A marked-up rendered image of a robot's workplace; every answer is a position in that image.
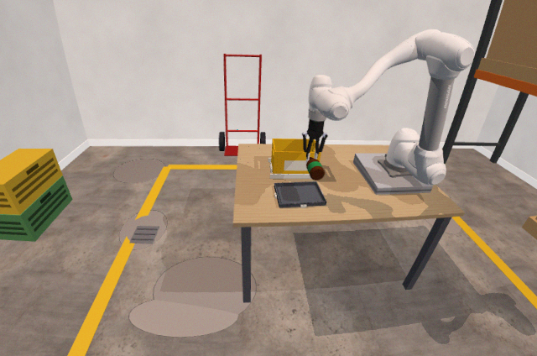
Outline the yellow box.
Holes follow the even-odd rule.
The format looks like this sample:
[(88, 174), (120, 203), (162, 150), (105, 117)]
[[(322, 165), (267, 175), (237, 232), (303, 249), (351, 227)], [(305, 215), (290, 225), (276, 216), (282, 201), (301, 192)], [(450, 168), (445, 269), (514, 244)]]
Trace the yellow box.
[(303, 139), (273, 139), (271, 162), (273, 174), (309, 174)]

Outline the brown bottle with green label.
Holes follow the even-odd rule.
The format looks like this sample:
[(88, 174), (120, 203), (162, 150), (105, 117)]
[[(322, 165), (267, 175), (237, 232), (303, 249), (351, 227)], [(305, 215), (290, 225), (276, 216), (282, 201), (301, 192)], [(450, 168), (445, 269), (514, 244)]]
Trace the brown bottle with green label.
[(322, 179), (325, 175), (325, 171), (319, 160), (310, 157), (306, 163), (306, 168), (310, 174), (312, 180), (318, 181)]

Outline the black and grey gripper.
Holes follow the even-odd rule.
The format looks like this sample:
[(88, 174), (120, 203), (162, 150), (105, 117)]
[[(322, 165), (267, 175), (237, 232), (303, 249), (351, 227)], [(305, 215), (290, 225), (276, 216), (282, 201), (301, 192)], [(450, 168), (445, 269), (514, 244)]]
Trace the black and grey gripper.
[[(314, 156), (314, 159), (317, 159), (319, 152), (322, 152), (322, 150), (323, 150), (326, 138), (328, 137), (328, 135), (323, 132), (324, 122), (325, 121), (316, 122), (316, 121), (312, 121), (312, 120), (309, 119), (308, 130), (307, 130), (306, 133), (302, 133), (302, 136), (303, 136), (303, 150), (306, 152), (306, 163), (310, 159), (310, 149), (311, 149), (311, 145), (312, 145), (312, 142), (313, 142), (314, 139), (315, 139), (315, 156)], [(316, 131), (314, 131), (314, 130), (316, 130)], [(307, 150), (306, 150), (306, 137), (307, 137), (307, 134), (309, 135), (309, 143), (308, 143)], [(320, 148), (319, 148), (319, 141), (320, 141), (321, 136), (322, 136), (322, 139), (321, 139), (321, 144), (320, 144)]]

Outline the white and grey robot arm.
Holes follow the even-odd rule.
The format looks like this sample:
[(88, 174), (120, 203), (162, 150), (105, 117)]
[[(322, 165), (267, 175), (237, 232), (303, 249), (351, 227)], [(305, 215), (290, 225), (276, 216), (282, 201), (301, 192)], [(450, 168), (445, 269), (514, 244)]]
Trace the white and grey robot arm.
[(386, 159), (378, 160), (378, 163), (390, 177), (411, 175), (427, 185), (439, 184), (446, 176), (440, 141), (454, 80), (472, 63), (474, 54), (473, 46), (460, 36), (441, 33), (437, 29), (422, 31), (377, 60), (354, 86), (332, 88), (329, 76), (314, 76), (310, 84), (308, 118), (316, 122), (326, 118), (342, 120), (353, 103), (387, 69), (416, 59), (426, 60), (430, 86), (421, 134), (419, 136), (410, 128), (400, 129), (391, 140)]

